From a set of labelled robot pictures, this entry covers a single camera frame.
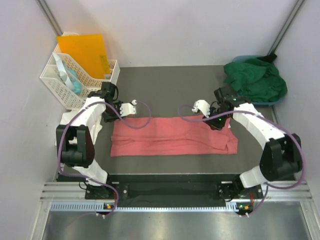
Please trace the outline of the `pink t shirt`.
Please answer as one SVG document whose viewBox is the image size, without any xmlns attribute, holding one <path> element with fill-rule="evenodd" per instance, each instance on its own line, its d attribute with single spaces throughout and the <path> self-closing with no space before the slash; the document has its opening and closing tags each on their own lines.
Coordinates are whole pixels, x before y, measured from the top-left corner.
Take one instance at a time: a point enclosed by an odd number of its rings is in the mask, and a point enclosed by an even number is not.
<svg viewBox="0 0 320 240">
<path fill-rule="evenodd" d="M 202 116 L 127 118 L 132 127 L 122 121 L 114 124 L 111 136 L 111 157 L 177 156 L 177 155 L 235 155 L 238 139 L 227 121 L 222 130 L 211 130 Z"/>
</svg>

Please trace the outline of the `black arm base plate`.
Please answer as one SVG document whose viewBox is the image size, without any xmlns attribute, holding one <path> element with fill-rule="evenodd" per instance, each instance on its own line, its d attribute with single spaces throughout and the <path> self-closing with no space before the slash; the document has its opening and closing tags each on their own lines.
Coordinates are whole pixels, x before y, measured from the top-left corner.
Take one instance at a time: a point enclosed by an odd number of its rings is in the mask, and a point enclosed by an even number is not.
<svg viewBox="0 0 320 240">
<path fill-rule="evenodd" d="M 260 185 L 238 192 L 236 174 L 111 174 L 108 184 L 119 193 L 119 207 L 222 207 L 235 200 L 263 197 Z"/>
</svg>

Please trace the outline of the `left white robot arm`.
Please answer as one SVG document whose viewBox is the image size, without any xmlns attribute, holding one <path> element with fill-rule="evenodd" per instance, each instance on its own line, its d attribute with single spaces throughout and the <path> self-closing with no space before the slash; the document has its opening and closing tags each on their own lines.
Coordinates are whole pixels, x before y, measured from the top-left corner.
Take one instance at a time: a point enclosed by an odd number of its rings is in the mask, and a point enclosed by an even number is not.
<svg viewBox="0 0 320 240">
<path fill-rule="evenodd" d="M 100 90 L 87 96 L 83 107 L 75 113 L 68 113 L 66 119 L 56 128 L 56 146 L 61 150 L 60 162 L 85 176 L 88 183 L 96 187 L 102 198 L 109 198 L 114 191 L 108 183 L 108 173 L 95 160 L 95 142 L 106 123 L 118 120 L 122 102 L 118 100 L 118 87 L 104 82 Z"/>
</svg>

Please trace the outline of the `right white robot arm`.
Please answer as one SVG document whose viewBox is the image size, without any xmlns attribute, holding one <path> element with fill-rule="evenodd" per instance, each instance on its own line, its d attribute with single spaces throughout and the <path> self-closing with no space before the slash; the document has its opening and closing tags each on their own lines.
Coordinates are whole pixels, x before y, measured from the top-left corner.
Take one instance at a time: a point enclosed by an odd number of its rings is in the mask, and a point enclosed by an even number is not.
<svg viewBox="0 0 320 240">
<path fill-rule="evenodd" d="M 260 144 L 263 152 L 259 164 L 241 173 L 233 181 L 233 192 L 245 198 L 252 187 L 291 176 L 303 168 L 296 134 L 288 135 L 265 121 L 254 105 L 244 96 L 234 95 L 229 87 L 214 91 L 217 107 L 199 100 L 194 107 L 202 112 L 206 124 L 213 130 L 221 130 L 228 118 L 241 124 Z"/>
</svg>

